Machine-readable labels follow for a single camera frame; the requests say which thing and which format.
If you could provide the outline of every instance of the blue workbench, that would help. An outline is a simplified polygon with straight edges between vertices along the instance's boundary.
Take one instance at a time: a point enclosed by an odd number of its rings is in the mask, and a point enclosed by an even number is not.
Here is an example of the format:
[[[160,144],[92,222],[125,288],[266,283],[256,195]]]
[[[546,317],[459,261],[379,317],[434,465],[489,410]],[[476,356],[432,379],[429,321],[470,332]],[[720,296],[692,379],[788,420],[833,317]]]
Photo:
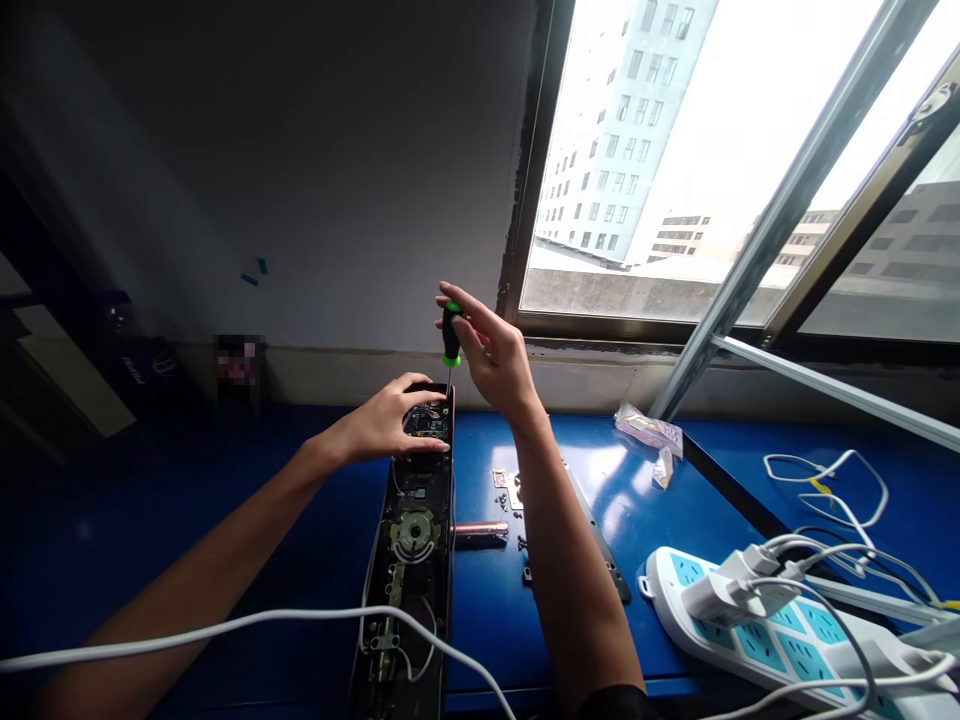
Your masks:
[[[80,644],[343,412],[286,407],[265,411],[259,421],[141,422],[44,483],[16,488],[17,496],[0,504],[6,550],[0,655]],[[654,451],[618,437],[610,418],[561,415],[553,425],[631,581],[626,613],[651,695],[717,692],[728,676],[672,646],[640,597],[635,575],[660,545],[719,561],[760,535],[690,463],[679,466],[669,491],[653,487]],[[459,413],[454,445],[457,520],[504,519],[511,539],[504,549],[457,553],[453,644],[486,665],[512,703],[533,706],[549,693],[550,665],[532,593],[521,583],[526,552],[517,550],[516,536],[522,520],[494,503],[501,491],[491,473],[516,469],[512,437],[496,414]],[[234,615],[356,606],[386,478],[385,461],[332,477]],[[315,717],[318,711],[341,717],[355,644],[353,621],[268,623],[222,636],[168,693],[158,715],[229,708],[217,717]],[[7,678],[0,689],[27,694],[43,677]],[[482,680],[451,663],[448,709],[481,707],[495,707]]]
[[[890,489],[887,510],[868,530],[870,537],[878,548],[920,571],[942,599],[960,597],[960,573],[950,549],[960,507],[960,455],[889,425],[686,421],[682,426],[688,437],[787,528],[816,525],[849,538],[848,542],[860,542],[853,529],[817,515],[796,497],[815,490],[810,485],[771,480],[763,456],[798,455],[828,466],[845,450],[858,450]],[[775,471],[792,477],[804,474],[800,466],[785,464],[775,466]],[[876,480],[856,458],[837,471],[837,479],[824,482],[861,519],[870,517],[880,499]],[[829,509],[829,503],[822,504]],[[838,542],[824,535],[812,537],[829,544]],[[895,585],[873,576],[858,580],[843,573],[843,577],[857,587],[903,597]]]

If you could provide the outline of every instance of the metal rod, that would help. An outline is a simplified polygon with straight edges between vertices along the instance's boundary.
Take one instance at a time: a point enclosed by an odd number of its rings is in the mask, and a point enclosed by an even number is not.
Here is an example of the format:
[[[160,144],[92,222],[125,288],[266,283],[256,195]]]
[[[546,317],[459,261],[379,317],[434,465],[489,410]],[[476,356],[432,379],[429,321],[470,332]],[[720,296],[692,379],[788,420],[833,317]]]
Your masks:
[[[934,420],[915,410],[884,400],[882,397],[877,397],[865,390],[834,380],[832,377],[810,370],[802,365],[771,355],[765,350],[760,350],[739,340],[715,337],[713,338],[713,345],[722,350],[728,350],[768,370],[780,373],[791,380],[812,387],[814,390],[819,390],[825,395],[902,427],[904,430],[909,430],[938,445],[943,445],[943,447],[954,452],[960,452],[960,430],[952,425]]]
[[[684,394],[716,352],[710,339],[730,334],[764,273],[936,4],[936,0],[887,0],[881,6],[743,252],[690,336],[650,415],[665,420],[676,415]]]

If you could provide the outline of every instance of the white building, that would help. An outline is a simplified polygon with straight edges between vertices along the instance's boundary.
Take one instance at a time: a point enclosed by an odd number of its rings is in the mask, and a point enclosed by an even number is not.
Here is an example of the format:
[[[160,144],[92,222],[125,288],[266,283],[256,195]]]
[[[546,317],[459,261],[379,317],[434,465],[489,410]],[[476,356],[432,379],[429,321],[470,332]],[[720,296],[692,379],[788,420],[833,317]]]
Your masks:
[[[717,2],[578,3],[536,236],[627,256]]]

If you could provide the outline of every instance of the right hand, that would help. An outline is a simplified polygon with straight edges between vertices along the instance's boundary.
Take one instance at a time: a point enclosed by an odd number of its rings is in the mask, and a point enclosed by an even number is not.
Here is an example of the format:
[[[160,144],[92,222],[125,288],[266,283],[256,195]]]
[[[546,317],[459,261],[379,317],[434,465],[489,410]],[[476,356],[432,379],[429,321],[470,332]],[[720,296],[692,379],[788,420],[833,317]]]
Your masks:
[[[514,426],[546,417],[520,331],[456,285],[441,282],[440,292],[437,305],[442,308],[453,300],[466,316],[455,315],[453,329],[484,399]],[[441,328],[443,321],[437,320],[436,326]]]

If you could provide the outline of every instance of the white power strip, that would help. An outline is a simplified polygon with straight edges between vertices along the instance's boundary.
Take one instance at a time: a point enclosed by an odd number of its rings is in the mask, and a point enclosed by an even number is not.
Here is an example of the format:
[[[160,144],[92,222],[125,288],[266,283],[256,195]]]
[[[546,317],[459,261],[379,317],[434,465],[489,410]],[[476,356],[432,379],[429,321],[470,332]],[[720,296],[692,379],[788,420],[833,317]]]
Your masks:
[[[667,635],[682,650],[739,675],[761,687],[775,690],[802,680],[828,680],[840,675],[830,664],[830,648],[846,643],[836,621],[823,605],[794,600],[770,620],[757,620],[724,629],[691,617],[681,592],[713,572],[717,565],[680,550],[661,547],[647,559],[637,577],[640,592],[657,611]],[[870,637],[878,626],[841,613],[858,640]],[[791,698],[813,710],[852,705],[859,690],[817,688],[798,691]],[[870,720],[960,720],[960,704],[947,692],[930,688],[898,688],[881,693],[870,711],[859,717]]]

